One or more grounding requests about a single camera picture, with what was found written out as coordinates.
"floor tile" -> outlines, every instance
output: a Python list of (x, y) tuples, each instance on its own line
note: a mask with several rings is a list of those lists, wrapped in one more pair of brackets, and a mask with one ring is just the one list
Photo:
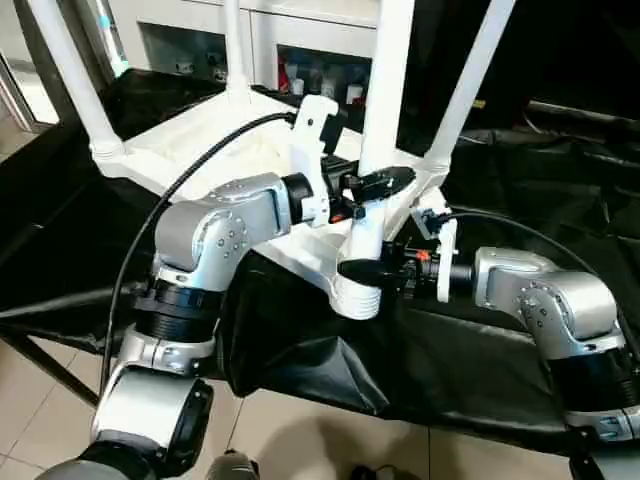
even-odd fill
[(429, 475), (427, 428), (265, 390), (245, 399), (231, 447), (258, 461), (265, 479), (347, 479), (355, 465), (385, 464)]
[(568, 460), (431, 429), (431, 480), (570, 480)]
[(231, 433), (241, 412), (242, 400), (235, 397), (226, 382), (209, 380), (214, 389), (213, 408), (202, 452), (195, 467), (185, 473), (182, 480), (204, 480), (213, 460), (222, 455), (231, 439)]
[(42, 338), (29, 337), (31, 340), (36, 342), (40, 348), (42, 348), (45, 352), (55, 358), (59, 363), (68, 367), (75, 357), (78, 350), (75, 348), (67, 347), (66, 345), (62, 345), (61, 343), (51, 342), (49, 340), (44, 340)]
[(11, 155), (36, 138), (36, 134), (21, 130), (12, 117), (0, 121), (0, 153)]
[(0, 454), (8, 454), (54, 380), (0, 341)]
[[(100, 358), (79, 352), (71, 362), (71, 371), (93, 389), (98, 388)], [(196, 466), (183, 478), (201, 480), (213, 459), (224, 453), (241, 400), (234, 397), (225, 382), (214, 382), (214, 405), (203, 450)], [(62, 385), (57, 385), (38, 410), (11, 456), (49, 468), (79, 455), (88, 445), (94, 409)]]
[(42, 469), (7, 458), (0, 466), (0, 480), (33, 480), (42, 473)]
[[(69, 369), (97, 389), (100, 357), (78, 352)], [(94, 409), (58, 384), (11, 450), (10, 456), (49, 468), (82, 453), (89, 443)]]

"metal stand leg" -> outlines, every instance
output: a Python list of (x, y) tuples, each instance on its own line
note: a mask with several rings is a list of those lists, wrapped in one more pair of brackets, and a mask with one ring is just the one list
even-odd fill
[(72, 393), (75, 393), (86, 403), (93, 407), (98, 405), (98, 395), (93, 390), (82, 383), (82, 381), (69, 370), (60, 365), (60, 363), (58, 363), (51, 355), (45, 352), (31, 339), (24, 335), (16, 335), (6, 332), (0, 332), (0, 338), (28, 360), (31, 360), (38, 367), (55, 378), (62, 385), (67, 387)]
[(620, 442), (571, 457), (574, 480), (635, 480), (640, 471), (640, 452), (632, 442)]

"black clamp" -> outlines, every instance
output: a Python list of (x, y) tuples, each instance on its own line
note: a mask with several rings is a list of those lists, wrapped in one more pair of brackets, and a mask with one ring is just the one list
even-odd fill
[[(346, 260), (338, 264), (338, 273), (361, 285), (395, 288), (406, 298), (427, 298), (435, 296), (440, 255), (429, 250), (385, 243), (380, 260)], [(466, 291), (472, 288), (472, 265), (454, 264), (449, 275), (457, 289)]]
[[(349, 169), (342, 173), (337, 185), (333, 185), (330, 180), (327, 181), (331, 197), (331, 223), (346, 218), (364, 218), (366, 202), (392, 197), (404, 190), (416, 178), (415, 171), (411, 167), (386, 167), (363, 177), (359, 177), (353, 170)], [(342, 194), (344, 190), (351, 191), (353, 200)]]
[(440, 234), (440, 230), (442, 226), (447, 223), (447, 214), (437, 214), (432, 209), (425, 210), (421, 215), (420, 219), (422, 223), (424, 223), (427, 231), (432, 235), (431, 238), (435, 238)]

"tiled floor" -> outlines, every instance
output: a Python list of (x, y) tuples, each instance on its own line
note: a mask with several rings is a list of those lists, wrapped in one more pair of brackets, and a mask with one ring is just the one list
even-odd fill
[(0, 119), (0, 163), (9, 155), (18, 151), (22, 146), (36, 137), (33, 133), (20, 130), (13, 117)]
[(0, 1), (0, 50), (35, 118), (56, 123), (58, 116), (35, 71), (13, 1)]
[[(33, 136), (0, 122), (0, 161)], [(96, 388), (99, 360), (38, 341)], [(268, 391), (241, 400), (212, 382), (215, 400), (203, 451), (183, 476), (204, 480), (227, 448), (260, 463), (265, 480), (348, 479), (356, 464), (393, 464), (422, 480), (568, 480), (565, 459), (475, 438), (384, 421)], [(93, 409), (0, 342), (0, 480), (29, 480), (78, 455)]]

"black cloth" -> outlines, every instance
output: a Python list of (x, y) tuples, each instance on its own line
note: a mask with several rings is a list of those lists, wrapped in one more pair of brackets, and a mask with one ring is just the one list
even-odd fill
[[(220, 85), (129, 71), (104, 94), (117, 133), (129, 138), (175, 115)], [(422, 154), (413, 126), (401, 146)], [(488, 208), (543, 230), (587, 259), (610, 285), (629, 322), (640, 324), (640, 166), (587, 154), (562, 141), (468, 145), (456, 150), (444, 191), (452, 203)], [(77, 120), (53, 127), (0, 165), (0, 308), (112, 284), (156, 197), (92, 163)], [(419, 245), (411, 225), (404, 236)], [(463, 223), (458, 246), (525, 248), (574, 267), (544, 244), (504, 227)], [(131, 279), (145, 279), (152, 237)], [(21, 318), (8, 331), (100, 353), (107, 305)], [(117, 340), (131, 321), (123, 305)], [(467, 299), (394, 299), (357, 322), (337, 316), (323, 292), (250, 253), (233, 281), (218, 332), (219, 367), (239, 395), (258, 387), (384, 418), (437, 425), (541, 451), (578, 448), (531, 337), (513, 319)]]

